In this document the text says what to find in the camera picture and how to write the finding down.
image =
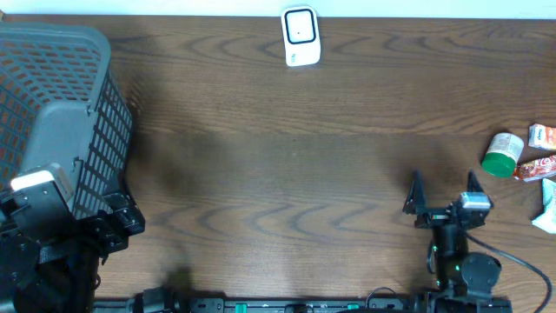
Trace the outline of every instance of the wood grain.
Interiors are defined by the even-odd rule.
[[[110,256],[98,296],[165,282],[241,297],[431,287],[431,234],[401,213],[414,169],[437,204],[476,170],[496,209],[473,233],[556,279],[556,242],[530,222],[539,183],[480,170],[493,134],[556,124],[554,22],[326,18],[321,61],[290,69],[278,18],[6,20],[98,28],[140,113],[128,179],[147,231]],[[542,281],[502,263],[496,294],[533,311]]]

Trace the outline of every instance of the black cable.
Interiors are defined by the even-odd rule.
[[[428,245],[428,252],[427,252],[427,270],[431,274],[434,274],[433,256],[434,256],[434,239],[431,239],[431,243]]]
[[[550,302],[550,298],[553,295],[553,284],[550,282],[550,278],[548,278],[547,275],[545,275],[545,273],[543,273],[541,270],[537,269],[536,267],[532,266],[530,263],[516,257],[513,256],[503,250],[499,250],[494,248],[491,245],[488,245],[486,243],[481,242],[481,240],[475,238],[474,236],[469,235],[465,230],[461,230],[463,232],[463,235],[465,237],[467,237],[467,239],[471,240],[474,243],[477,243],[479,246],[487,249],[487,250],[491,250],[492,252],[496,253],[499,256],[503,256],[508,260],[514,261],[519,265],[522,265],[526,268],[528,268],[529,270],[532,270],[533,272],[537,273],[540,277],[542,277],[542,279],[545,281],[546,283],[546,294],[545,294],[545,299],[542,301],[542,303],[539,305],[539,307],[534,311],[534,313],[539,313],[541,312],[546,305]]]
[[[100,285],[101,285],[101,276],[96,274],[96,283],[95,283],[94,290],[96,290],[98,287],[100,287]]]
[[[376,291],[380,291],[380,290],[392,291],[392,293],[393,293],[394,295],[396,295],[396,292],[393,291],[391,288],[388,288],[388,287],[379,287],[379,288],[377,288],[377,289],[371,291],[370,294],[368,294],[367,300],[365,300],[365,307],[366,307],[366,308],[368,308],[368,302],[369,302],[369,300],[371,300],[371,299],[373,298],[374,293],[375,293]]]

